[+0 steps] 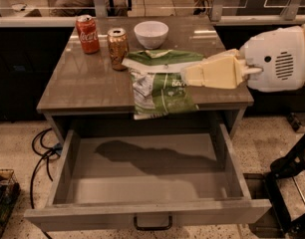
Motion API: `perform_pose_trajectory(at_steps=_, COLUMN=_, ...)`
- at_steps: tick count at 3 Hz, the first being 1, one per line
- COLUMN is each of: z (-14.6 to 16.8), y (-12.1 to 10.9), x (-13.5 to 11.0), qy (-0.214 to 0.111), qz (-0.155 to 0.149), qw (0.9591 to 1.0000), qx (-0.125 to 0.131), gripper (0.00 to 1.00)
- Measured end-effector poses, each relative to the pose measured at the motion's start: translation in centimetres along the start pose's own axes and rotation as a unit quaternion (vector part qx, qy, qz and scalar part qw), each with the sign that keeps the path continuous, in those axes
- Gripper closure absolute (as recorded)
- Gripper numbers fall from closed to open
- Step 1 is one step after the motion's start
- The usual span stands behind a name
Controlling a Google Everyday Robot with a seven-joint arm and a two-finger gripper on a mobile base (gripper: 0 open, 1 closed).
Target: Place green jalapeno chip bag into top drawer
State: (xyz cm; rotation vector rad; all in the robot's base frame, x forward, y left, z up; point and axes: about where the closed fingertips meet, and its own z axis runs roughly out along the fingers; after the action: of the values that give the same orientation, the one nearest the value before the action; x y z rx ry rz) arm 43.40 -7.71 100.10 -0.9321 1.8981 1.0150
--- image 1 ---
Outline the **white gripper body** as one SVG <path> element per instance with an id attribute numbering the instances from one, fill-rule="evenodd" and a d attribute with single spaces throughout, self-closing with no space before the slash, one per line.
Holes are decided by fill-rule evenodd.
<path id="1" fill-rule="evenodd" d="M 240 55 L 250 69 L 259 68 L 248 76 L 250 89 L 272 93 L 305 86 L 305 24 L 251 37 Z"/>

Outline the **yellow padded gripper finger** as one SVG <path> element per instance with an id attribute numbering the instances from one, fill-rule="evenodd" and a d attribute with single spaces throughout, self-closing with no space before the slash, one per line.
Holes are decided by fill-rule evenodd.
<path id="1" fill-rule="evenodd" d="M 215 89 L 235 89 L 243 82 L 244 60 L 234 56 L 207 59 L 181 70 L 181 78 L 188 86 Z"/>
<path id="2" fill-rule="evenodd" d="M 221 53 L 209 56 L 207 58 L 207 60 L 214 60 L 214 59 L 219 59 L 219 58 L 229 57 L 229 56 L 238 58 L 239 54 L 240 54 L 239 50 L 237 50 L 237 49 L 230 49 L 230 50 L 226 50 L 224 52 L 221 52 Z"/>

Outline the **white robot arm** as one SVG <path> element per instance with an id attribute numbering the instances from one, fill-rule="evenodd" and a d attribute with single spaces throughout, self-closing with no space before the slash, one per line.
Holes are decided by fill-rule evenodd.
<path id="1" fill-rule="evenodd" d="M 180 72 L 189 86 L 235 89 L 241 83 L 263 93 L 305 86 L 305 24 L 250 38 L 240 49 L 210 56 Z"/>

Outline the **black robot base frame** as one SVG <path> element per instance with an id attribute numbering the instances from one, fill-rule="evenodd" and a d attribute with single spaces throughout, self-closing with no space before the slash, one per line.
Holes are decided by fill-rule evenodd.
<path id="1" fill-rule="evenodd" d="M 272 207 L 250 231 L 263 239 L 305 239 L 305 113 L 291 113 L 288 122 L 300 139 L 266 173 L 245 173 L 251 196 Z"/>

